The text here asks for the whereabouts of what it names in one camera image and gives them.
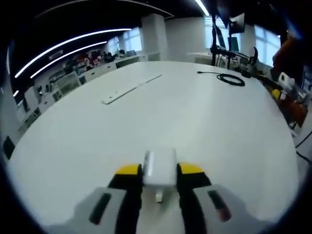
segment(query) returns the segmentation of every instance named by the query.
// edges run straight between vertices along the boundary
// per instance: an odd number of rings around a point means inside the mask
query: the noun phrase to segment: black ceiling
[[[194,0],[28,0],[12,5],[11,17],[6,19],[2,32],[7,40],[14,39],[11,55],[11,73],[20,68],[36,55],[67,39],[82,34],[114,29],[140,26],[141,18],[151,13],[163,15],[164,18],[201,17],[203,13]],[[246,13],[246,23],[259,24],[279,33],[285,29],[282,17],[277,15],[268,4],[258,4],[256,0],[222,0],[228,2],[231,16]],[[208,6],[212,0],[202,0]],[[118,33],[100,34],[87,37],[79,42],[69,43],[62,48],[64,53],[85,45],[108,40]],[[29,67],[17,79],[12,79],[13,89],[23,89],[29,77],[48,63],[47,58]]]

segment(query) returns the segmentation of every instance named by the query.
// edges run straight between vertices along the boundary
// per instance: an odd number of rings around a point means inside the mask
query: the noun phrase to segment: window
[[[222,20],[220,18],[215,20],[216,25],[218,26],[218,28],[221,30],[223,39],[224,39],[224,43],[225,43],[225,47],[228,50],[229,49],[229,41],[228,41],[228,37],[229,37],[229,30],[225,28]],[[213,34],[212,34],[212,30],[213,30],[213,20],[212,17],[208,16],[205,17],[205,36],[206,36],[206,48],[210,48],[213,44]],[[237,43],[238,43],[238,48],[241,51],[241,43],[240,43],[240,34],[236,33],[236,34],[232,34],[232,38],[236,37],[237,38]],[[216,38],[216,44],[220,45],[219,39],[218,37]]]
[[[254,26],[256,41],[255,46],[258,49],[258,59],[260,62],[273,66],[273,56],[281,47],[281,41],[278,36],[259,26]]]
[[[108,52],[111,52],[112,55],[119,50],[119,40],[118,37],[114,37],[108,41]]]
[[[123,33],[123,39],[125,43],[125,51],[141,51],[141,36],[139,28],[133,28],[131,31]]]

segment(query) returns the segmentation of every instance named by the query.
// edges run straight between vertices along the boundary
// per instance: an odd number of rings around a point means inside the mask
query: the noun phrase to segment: round white table
[[[194,63],[138,62],[49,108],[17,144],[7,167],[31,215],[45,227],[62,225],[119,167],[143,163],[151,147],[169,146],[178,161],[199,165],[213,184],[231,191],[252,217],[276,222],[298,189],[295,148],[282,114],[258,80],[242,77],[246,86],[237,87],[197,71],[240,76]],[[159,75],[102,103],[113,90]],[[183,232],[177,195],[165,208],[142,199],[137,233]]]

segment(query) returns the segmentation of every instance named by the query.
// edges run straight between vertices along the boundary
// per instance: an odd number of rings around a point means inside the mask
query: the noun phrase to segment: yellow object
[[[200,167],[187,162],[181,162],[179,165],[181,167],[182,174],[195,174],[204,172]]]
[[[279,97],[281,96],[281,91],[279,91],[278,89],[274,89],[272,91],[272,95],[275,99],[279,99]]]
[[[140,164],[130,164],[123,166],[116,171],[116,175],[137,175],[138,167]]]

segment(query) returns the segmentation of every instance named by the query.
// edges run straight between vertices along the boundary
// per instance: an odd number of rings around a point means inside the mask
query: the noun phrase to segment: ceiling light
[[[98,31],[98,32],[93,32],[93,33],[88,33],[88,34],[84,34],[84,35],[81,35],[81,36],[78,36],[78,37],[75,37],[75,38],[72,38],[72,39],[69,39],[69,40],[66,40],[60,44],[57,44],[53,47],[51,47],[50,49],[42,52],[41,54],[39,54],[38,56],[36,56],[35,58],[33,58],[29,63],[27,63],[22,69],[20,69],[19,72],[16,73],[16,75],[14,76],[15,78],[17,78],[27,67],[29,67],[32,63],[34,63],[36,60],[38,60],[39,58],[41,58],[42,56],[46,55],[47,53],[51,52],[52,50],[62,46],[62,45],[65,45],[71,41],[74,41],[74,40],[77,40],[77,39],[80,39],[80,38],[84,38],[84,37],[88,37],[88,36],[92,36],[92,35],[96,35],[96,34],[100,34],[100,33],[110,33],[110,32],[119,32],[119,31],[130,31],[131,28],[120,28],[120,29],[110,29],[110,30],[104,30],[104,31]]]
[[[206,9],[206,7],[204,6],[204,4],[201,2],[201,0],[195,0],[197,2],[197,4],[199,5],[199,7],[201,8],[201,10],[204,12],[204,14],[206,16],[209,16],[209,13]]]
[[[99,43],[96,43],[96,44],[88,45],[88,46],[82,47],[82,48],[80,48],[80,49],[74,50],[74,51],[72,51],[72,52],[70,52],[70,53],[68,53],[68,54],[66,54],[66,55],[63,55],[63,56],[57,58],[56,60],[53,60],[52,62],[48,63],[48,64],[45,65],[44,67],[40,68],[38,71],[36,71],[35,73],[33,73],[33,74],[31,75],[30,78],[33,78],[33,77],[36,76],[39,72],[41,72],[42,70],[46,69],[48,66],[52,65],[53,63],[55,63],[55,62],[57,62],[57,61],[59,61],[59,60],[65,58],[66,56],[69,56],[69,55],[71,55],[71,54],[73,54],[73,53],[76,53],[76,52],[78,52],[78,51],[80,51],[80,50],[84,50],[84,49],[90,48],[90,47],[92,47],[92,46],[101,45],[101,44],[105,44],[105,43],[107,43],[107,41],[103,41],[103,42],[99,42]]]
[[[16,90],[13,96],[15,97],[19,93],[19,90]]]

